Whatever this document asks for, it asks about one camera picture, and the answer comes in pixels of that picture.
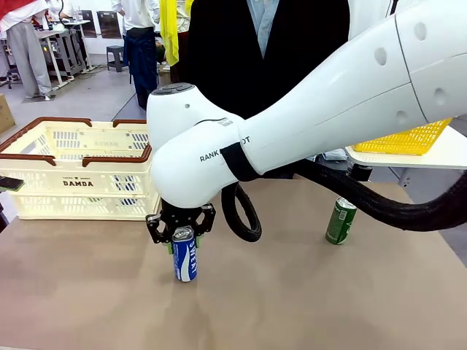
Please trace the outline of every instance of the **green can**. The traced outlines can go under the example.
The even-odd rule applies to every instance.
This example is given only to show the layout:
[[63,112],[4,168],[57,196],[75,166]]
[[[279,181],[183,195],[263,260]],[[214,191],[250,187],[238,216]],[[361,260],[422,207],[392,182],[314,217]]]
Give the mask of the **green can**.
[[338,198],[326,230],[326,239],[332,244],[343,244],[349,235],[356,213],[356,206],[343,197]]

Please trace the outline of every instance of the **gray pants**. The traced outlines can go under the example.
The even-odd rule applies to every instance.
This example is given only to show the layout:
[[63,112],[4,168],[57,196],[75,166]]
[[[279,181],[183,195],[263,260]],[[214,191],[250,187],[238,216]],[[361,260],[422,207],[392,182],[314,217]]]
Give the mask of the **gray pants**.
[[52,90],[41,44],[32,23],[20,22],[7,30],[8,45],[15,56],[26,97],[48,95]]

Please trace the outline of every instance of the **yellow basket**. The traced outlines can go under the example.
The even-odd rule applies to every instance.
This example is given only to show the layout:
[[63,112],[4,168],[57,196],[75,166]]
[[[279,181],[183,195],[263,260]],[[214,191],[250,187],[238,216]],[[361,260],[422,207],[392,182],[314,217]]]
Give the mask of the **yellow basket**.
[[356,152],[387,153],[390,155],[424,155],[430,150],[451,120],[452,118],[433,122],[409,131],[356,144],[352,148]]

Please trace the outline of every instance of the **floor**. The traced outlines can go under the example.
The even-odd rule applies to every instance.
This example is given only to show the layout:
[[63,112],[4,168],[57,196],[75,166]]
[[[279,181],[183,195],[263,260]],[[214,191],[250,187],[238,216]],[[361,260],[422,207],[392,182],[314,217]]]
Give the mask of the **floor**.
[[[102,64],[105,55],[93,57],[93,62]],[[95,73],[79,77],[71,84],[57,91],[53,101],[28,103],[23,98],[22,85],[0,87],[0,93],[7,97],[17,126],[0,135],[4,141],[38,117],[85,117],[92,120],[144,119],[145,112],[139,108],[134,87],[129,84],[128,69],[123,73],[97,69]],[[161,77],[161,84],[168,84],[168,77]],[[451,124],[467,136],[467,116],[459,117]],[[373,182],[398,182],[403,169],[375,168]],[[417,169],[406,191],[415,203],[434,199],[445,192],[462,174],[456,170]],[[0,195],[8,219],[16,216],[15,209],[7,194]],[[467,225],[441,232],[446,242],[467,266]]]

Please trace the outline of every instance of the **black cable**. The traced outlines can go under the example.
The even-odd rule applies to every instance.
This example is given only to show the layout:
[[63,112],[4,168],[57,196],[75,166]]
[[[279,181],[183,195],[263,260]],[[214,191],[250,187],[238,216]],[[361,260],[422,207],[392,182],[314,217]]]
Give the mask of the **black cable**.
[[[240,219],[235,197],[239,200],[240,205],[244,209],[250,228],[245,226],[242,219]],[[230,184],[225,187],[222,190],[220,200],[225,220],[231,230],[246,242],[254,243],[259,241],[262,233],[261,223],[256,214],[255,207],[240,184],[236,182],[235,184]]]
[[[443,195],[423,204],[399,203],[370,190],[360,182],[320,164],[301,160],[277,169],[295,172],[346,198],[374,219],[402,230],[426,232],[455,228],[467,222],[467,171]],[[239,199],[250,227],[238,215],[235,197]],[[232,231],[247,242],[261,237],[261,225],[255,208],[239,184],[223,189],[222,208]]]
[[385,198],[348,176],[308,160],[289,167],[346,198],[374,219],[402,230],[444,230],[467,222],[467,172],[438,198],[423,204],[407,204]]

